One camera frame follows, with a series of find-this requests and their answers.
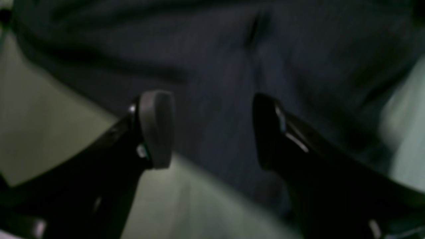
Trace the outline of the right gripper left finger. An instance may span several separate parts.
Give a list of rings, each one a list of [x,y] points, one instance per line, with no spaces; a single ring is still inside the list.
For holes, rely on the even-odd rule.
[[[12,188],[1,178],[1,238],[119,239],[143,172],[171,164],[174,118],[173,93],[146,91],[64,163]]]

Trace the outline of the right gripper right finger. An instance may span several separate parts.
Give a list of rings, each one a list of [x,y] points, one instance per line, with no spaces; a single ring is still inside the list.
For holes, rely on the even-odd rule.
[[[261,168],[285,181],[305,239],[423,239],[424,193],[352,159],[281,103],[252,103]]]

